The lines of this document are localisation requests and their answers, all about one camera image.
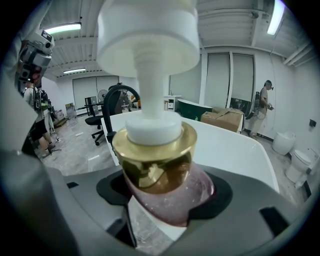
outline white cabinet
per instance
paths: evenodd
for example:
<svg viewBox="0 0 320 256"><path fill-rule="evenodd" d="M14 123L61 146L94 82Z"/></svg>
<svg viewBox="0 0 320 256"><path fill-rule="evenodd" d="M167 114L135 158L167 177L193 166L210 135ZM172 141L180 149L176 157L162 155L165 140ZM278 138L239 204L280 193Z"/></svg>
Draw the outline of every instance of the white cabinet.
<svg viewBox="0 0 320 256"><path fill-rule="evenodd" d="M163 97L164 101L168 101L168 110L176 111L178 107L178 99L181 98L181 95L166 95Z"/></svg>

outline backpack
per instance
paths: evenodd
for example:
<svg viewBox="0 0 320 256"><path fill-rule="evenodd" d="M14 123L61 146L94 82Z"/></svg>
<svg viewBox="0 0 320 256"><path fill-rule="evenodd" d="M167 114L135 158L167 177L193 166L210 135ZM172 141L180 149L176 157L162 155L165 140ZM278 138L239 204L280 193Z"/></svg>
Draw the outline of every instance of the backpack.
<svg viewBox="0 0 320 256"><path fill-rule="evenodd" d="M45 90L37 90L33 88L34 109L36 111L44 111L48 109L48 95Z"/></svg>

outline green bathtub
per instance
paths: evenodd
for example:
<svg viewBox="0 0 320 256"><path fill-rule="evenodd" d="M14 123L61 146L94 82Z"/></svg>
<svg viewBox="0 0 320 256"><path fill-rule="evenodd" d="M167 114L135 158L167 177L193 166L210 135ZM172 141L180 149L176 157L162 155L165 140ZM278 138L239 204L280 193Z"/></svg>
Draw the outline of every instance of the green bathtub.
<svg viewBox="0 0 320 256"><path fill-rule="evenodd" d="M192 120L200 121L205 112L212 112L212 107L200 105L185 99L178 99L181 116Z"/></svg>

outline ceiling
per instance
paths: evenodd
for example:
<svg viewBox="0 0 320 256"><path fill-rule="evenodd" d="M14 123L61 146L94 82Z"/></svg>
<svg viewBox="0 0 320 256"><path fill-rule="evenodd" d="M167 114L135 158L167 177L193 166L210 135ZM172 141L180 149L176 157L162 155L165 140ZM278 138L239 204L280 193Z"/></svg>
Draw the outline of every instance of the ceiling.
<svg viewBox="0 0 320 256"><path fill-rule="evenodd" d="M63 71L86 68L88 73L101 73L96 63L98 14L105 0L53 0L40 28L81 22L81 30L53 34L55 47L45 76L55 80L74 76ZM308 37L295 19L285 10L275 35L267 34L273 12L273 0L198 0L198 32L202 47L243 46L257 48L285 58ZM316 56L312 45L308 53L294 64Z"/></svg>

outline fluorescent light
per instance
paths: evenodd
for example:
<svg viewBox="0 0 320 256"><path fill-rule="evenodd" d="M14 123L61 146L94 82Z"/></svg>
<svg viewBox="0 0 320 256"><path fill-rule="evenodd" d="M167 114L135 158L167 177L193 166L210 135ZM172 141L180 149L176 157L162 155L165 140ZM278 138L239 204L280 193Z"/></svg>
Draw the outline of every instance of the fluorescent light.
<svg viewBox="0 0 320 256"><path fill-rule="evenodd" d="M81 23L71 23L71 24L64 24L64 25L47 28L44 31L52 35L54 33L70 31L70 30L79 30L79 29L81 29Z"/></svg>
<svg viewBox="0 0 320 256"><path fill-rule="evenodd" d="M85 68L79 68L79 69L74 69L74 70L63 71L63 73L64 74L70 74L70 73L81 72L81 71L86 71L86 69Z"/></svg>
<svg viewBox="0 0 320 256"><path fill-rule="evenodd" d="M284 11L285 11L285 4L280 0L274 0L272 18L267 31L269 35L274 35L277 32L282 16L284 15Z"/></svg>

